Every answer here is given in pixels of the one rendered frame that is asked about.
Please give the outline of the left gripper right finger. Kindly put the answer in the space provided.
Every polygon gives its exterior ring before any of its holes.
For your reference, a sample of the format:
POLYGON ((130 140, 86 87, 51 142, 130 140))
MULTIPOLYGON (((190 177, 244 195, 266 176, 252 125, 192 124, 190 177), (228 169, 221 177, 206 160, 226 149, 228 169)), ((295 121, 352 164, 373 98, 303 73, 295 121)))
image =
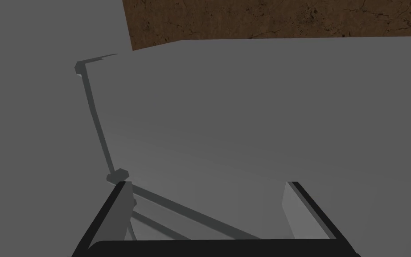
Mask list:
POLYGON ((282 208, 296 239, 348 241, 299 182, 286 182, 282 208))

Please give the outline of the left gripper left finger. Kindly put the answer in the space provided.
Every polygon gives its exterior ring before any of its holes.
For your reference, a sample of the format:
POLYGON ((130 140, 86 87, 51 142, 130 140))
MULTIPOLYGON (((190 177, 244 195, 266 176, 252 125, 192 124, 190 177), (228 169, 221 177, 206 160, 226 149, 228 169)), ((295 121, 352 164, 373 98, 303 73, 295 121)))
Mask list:
POLYGON ((133 208, 133 184, 117 183, 79 241, 78 251, 87 251, 99 241, 124 240, 133 208))

